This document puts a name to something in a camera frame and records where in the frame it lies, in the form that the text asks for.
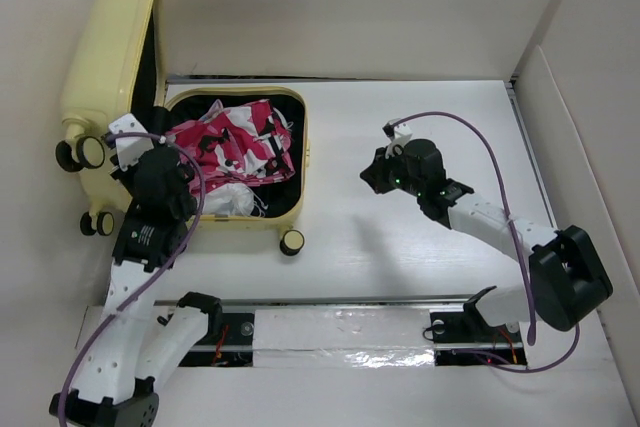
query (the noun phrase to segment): open suitcase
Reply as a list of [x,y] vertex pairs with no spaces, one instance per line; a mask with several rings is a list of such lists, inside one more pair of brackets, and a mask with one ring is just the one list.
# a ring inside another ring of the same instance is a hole
[[309,159],[304,101],[289,89],[268,86],[193,89],[165,103],[161,15],[161,0],[96,0],[78,44],[61,99],[65,138],[56,147],[56,159],[64,170],[79,173],[89,198],[82,232],[109,235],[114,228],[109,209],[126,211],[131,202],[126,189],[111,178],[112,154],[105,161],[106,146],[98,144],[111,122],[131,112],[147,131],[164,134],[179,122],[200,118],[216,99],[225,107],[268,99],[292,124],[289,153],[295,175],[256,188],[269,206],[263,217],[203,215],[199,225],[277,228],[282,251],[298,253],[304,237],[293,222],[302,207]]

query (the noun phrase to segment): white table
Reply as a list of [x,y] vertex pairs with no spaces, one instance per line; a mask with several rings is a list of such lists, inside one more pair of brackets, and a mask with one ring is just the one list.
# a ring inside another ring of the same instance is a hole
[[[385,144],[389,119],[456,113],[495,149],[514,212],[549,222],[502,82],[279,84],[309,108],[311,165],[297,227],[301,254],[284,259],[273,232],[199,233],[166,280],[162,298],[187,290],[224,299],[442,297],[520,282],[515,263],[426,219],[398,192],[374,195],[358,174]],[[196,85],[172,85],[168,97]],[[442,150],[449,175],[498,201],[480,142],[448,119],[412,123]],[[158,427],[635,425],[595,314],[574,356],[557,369],[513,375],[487,367],[431,369],[179,369],[161,393]],[[561,355],[572,334],[541,325],[531,365]]]

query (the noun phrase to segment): purple hose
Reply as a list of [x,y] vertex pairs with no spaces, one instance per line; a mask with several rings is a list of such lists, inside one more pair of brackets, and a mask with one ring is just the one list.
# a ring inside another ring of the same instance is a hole
[[[124,139],[128,137],[135,137],[135,138],[144,137],[144,138],[154,140],[156,142],[162,142],[162,139],[163,139],[163,137],[160,135],[149,134],[146,132],[114,134],[110,136],[110,139],[115,140],[115,139]],[[178,255],[180,255],[180,253],[187,247],[187,243],[191,239],[191,236],[193,235],[196,229],[196,226],[200,221],[200,216],[202,215],[202,208],[204,207],[204,196],[206,192],[205,183],[204,183],[204,174],[202,173],[202,169],[200,169],[200,166],[198,165],[196,160],[185,149],[166,139],[165,139],[165,143],[169,147],[177,149],[182,155],[184,155],[189,161],[189,163],[195,169],[196,174],[200,179],[200,201],[198,202],[198,208],[196,210],[196,214],[193,217],[193,223],[191,224],[191,227],[187,231],[187,234],[184,236],[184,239],[182,239],[182,242],[180,242],[180,245],[178,245],[178,248],[171,254],[171,257],[167,259],[167,261],[162,265],[162,267],[160,267],[155,272],[155,274],[149,277],[149,280],[147,280],[144,284],[142,284],[129,297],[127,297],[118,307],[116,307],[117,312],[124,311],[124,309],[126,309],[131,303],[135,302],[140,295],[142,295],[149,287],[151,287],[151,285],[153,285],[153,283],[156,280],[158,280],[160,276],[169,269],[169,266],[173,264],[173,262],[175,262]],[[78,352],[78,355],[73,361],[73,364],[71,364],[71,368],[69,369],[67,378],[64,380],[64,384],[62,385],[62,390],[60,391],[60,398],[58,399],[57,414],[58,414],[58,422],[60,423],[60,427],[67,427],[67,416],[65,413],[65,407],[67,405],[67,397],[69,395],[69,389],[71,388],[71,382],[73,382],[73,378],[75,377],[76,373],[78,372],[78,369],[80,368],[80,363],[82,362],[82,359],[84,359],[84,357],[87,355],[87,352],[89,351],[91,346],[95,343],[98,337],[100,337],[100,335],[106,330],[106,328],[109,326],[109,324],[111,324],[111,322],[115,318],[116,318],[115,314],[110,314],[107,317],[105,317],[105,319],[100,323],[100,325],[95,330],[95,332],[91,334],[87,342],[82,346],[82,348],[80,349],[80,352]]]
[[[395,128],[396,126],[408,122],[410,120],[419,119],[420,117],[448,117],[453,120],[457,120],[458,122],[467,126],[471,131],[478,136],[478,138],[482,141],[484,146],[487,148],[489,152],[489,157],[491,157],[491,163],[493,164],[493,169],[496,171],[496,177],[498,178],[498,187],[500,188],[500,197],[502,198],[502,207],[504,209],[504,214],[507,219],[511,218],[511,208],[509,208],[509,201],[507,200],[507,191],[504,187],[504,179],[502,178],[502,173],[500,172],[500,167],[498,166],[498,160],[489,145],[489,141],[486,139],[482,133],[473,126],[473,124],[464,120],[462,117],[459,117],[455,114],[450,114],[448,112],[422,112],[420,114],[410,115],[409,117],[405,117],[403,119],[397,120],[390,124],[391,128]],[[533,292],[531,291],[531,282],[529,281],[529,272],[527,269],[527,263],[524,258],[524,252],[522,251],[522,245],[520,244],[520,239],[518,238],[518,232],[513,225],[513,222],[508,222],[509,232],[511,233],[511,237],[513,238],[513,243],[516,248],[516,256],[518,257],[518,264],[520,265],[520,273],[522,274],[522,282],[524,283],[524,291],[527,295],[527,305],[529,307],[529,331],[527,332],[527,343],[529,345],[534,345],[536,343],[536,309],[533,303]]]
[[573,352],[576,350],[576,347],[578,347],[578,342],[579,341],[580,341],[580,325],[576,324],[575,337],[573,338],[573,343],[571,344],[571,347],[569,347],[569,350],[567,350],[562,357],[560,357],[558,360],[556,360],[554,362],[551,362],[550,364],[544,365],[542,367],[536,367],[535,369],[524,369],[524,370],[510,369],[508,367],[503,367],[503,366],[500,366],[500,365],[492,364],[492,363],[490,363],[490,362],[488,362],[485,359],[480,357],[481,355],[483,355],[485,358],[490,358],[490,359],[493,359],[493,360],[497,360],[498,362],[500,362],[502,364],[511,365],[511,364],[509,364],[509,362],[507,362],[505,359],[503,359],[499,355],[492,354],[491,352],[484,352],[483,350],[474,350],[474,349],[456,349],[456,350],[457,350],[457,352],[464,352],[464,353],[467,353],[467,354],[474,354],[478,358],[478,360],[480,362],[482,362],[484,365],[488,365],[489,367],[493,367],[494,369],[504,370],[505,372],[512,372],[514,374],[539,374],[540,372],[546,372],[547,370],[551,370],[554,367],[557,367],[558,365],[563,363],[565,360],[567,360],[569,357],[571,357]]

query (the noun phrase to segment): purple cable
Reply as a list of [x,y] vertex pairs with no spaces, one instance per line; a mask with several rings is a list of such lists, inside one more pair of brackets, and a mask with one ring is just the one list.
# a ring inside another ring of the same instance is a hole
[[[482,141],[484,146],[487,148],[489,152],[489,157],[491,157],[491,163],[493,164],[493,169],[496,171],[496,177],[498,178],[498,186],[500,188],[500,197],[502,198],[502,207],[504,209],[504,214],[507,219],[511,218],[511,208],[509,208],[509,201],[507,200],[507,191],[504,187],[504,179],[502,178],[502,173],[500,172],[500,167],[498,166],[498,160],[489,145],[489,141],[486,139],[482,133],[473,126],[473,124],[464,120],[462,117],[459,117],[455,114],[450,114],[448,112],[422,112],[420,114],[410,115],[409,117],[405,117],[403,119],[397,120],[390,124],[391,128],[395,128],[396,126],[408,122],[410,120],[419,119],[420,117],[448,117],[453,120],[457,120],[458,122],[467,126],[471,131],[478,136],[478,138]],[[533,292],[531,292],[531,282],[529,281],[529,273],[527,271],[527,263],[524,258],[524,252],[522,251],[522,245],[520,244],[520,239],[518,238],[518,231],[516,230],[513,222],[507,222],[509,226],[509,232],[511,233],[511,237],[513,238],[513,243],[516,248],[516,256],[518,257],[518,264],[520,265],[520,273],[522,274],[522,282],[524,283],[524,291],[527,295],[527,305],[529,307],[529,331],[527,332],[527,343],[529,345],[534,345],[536,343],[536,309],[533,303]]]
[[575,333],[576,335],[573,338],[573,343],[571,344],[571,347],[569,347],[569,350],[567,350],[562,357],[560,357],[558,360],[554,362],[551,362],[550,364],[544,365],[542,367],[536,367],[535,369],[524,369],[524,370],[510,369],[508,367],[503,367],[501,365],[492,364],[480,358],[481,355],[484,355],[486,358],[494,359],[500,363],[511,365],[509,364],[509,362],[507,362],[505,359],[503,359],[499,355],[492,354],[491,352],[484,352],[482,350],[474,350],[474,349],[457,349],[457,351],[465,352],[467,354],[474,354],[480,362],[482,362],[484,365],[488,365],[489,367],[493,367],[494,369],[504,370],[505,372],[512,372],[514,374],[539,374],[540,372],[546,372],[547,370],[551,370],[554,367],[557,367],[558,365],[563,363],[565,360],[567,360],[569,357],[571,357],[573,352],[576,350],[576,347],[578,347],[578,342],[580,341],[580,325],[579,324],[576,324]]
[[[164,138],[156,134],[149,134],[146,132],[139,132],[139,133],[136,132],[136,133],[113,134],[110,136],[110,139],[112,140],[125,139],[128,137],[134,137],[134,138],[144,137],[160,143],[163,142],[162,139]],[[187,243],[191,239],[191,236],[193,235],[196,229],[196,226],[200,221],[200,216],[202,215],[202,208],[204,207],[204,196],[205,196],[205,183],[204,183],[204,174],[202,173],[202,169],[200,168],[196,160],[191,156],[191,154],[189,154],[185,149],[166,139],[164,143],[169,147],[177,149],[182,155],[184,155],[187,158],[189,163],[195,169],[196,174],[200,179],[200,201],[198,202],[198,208],[196,210],[195,216],[193,217],[193,223],[191,224],[191,227],[187,231],[187,234],[184,236],[184,239],[182,239],[182,242],[180,242],[180,245],[178,245],[178,248],[171,254],[171,257],[167,259],[167,261],[162,265],[162,267],[160,267],[155,272],[155,274],[149,277],[149,280],[147,280],[144,284],[142,284],[129,297],[127,297],[118,307],[116,307],[117,312],[124,311],[124,309],[126,309],[129,305],[135,302],[140,295],[142,295],[149,287],[151,287],[153,283],[157,281],[160,278],[160,276],[169,269],[169,266],[173,264],[173,262],[175,262],[178,255],[180,255],[180,253],[187,247]],[[76,356],[76,359],[73,361],[73,364],[71,364],[71,368],[69,369],[67,378],[64,380],[64,384],[62,385],[62,390],[60,391],[60,398],[58,399],[57,414],[58,414],[58,422],[60,423],[60,427],[67,427],[67,416],[65,414],[67,397],[69,395],[69,389],[71,388],[71,382],[73,382],[73,378],[75,377],[76,373],[78,372],[78,369],[80,368],[80,363],[82,362],[82,359],[84,359],[84,357],[87,355],[87,352],[89,351],[91,346],[95,343],[98,337],[100,337],[100,335],[106,330],[106,328],[109,326],[109,324],[111,324],[111,322],[113,322],[115,318],[116,318],[115,314],[110,314],[107,317],[105,317],[105,319],[100,323],[98,328],[93,332],[93,334],[91,334],[87,342],[82,346],[82,348],[80,349],[80,352],[78,352],[78,355]]]

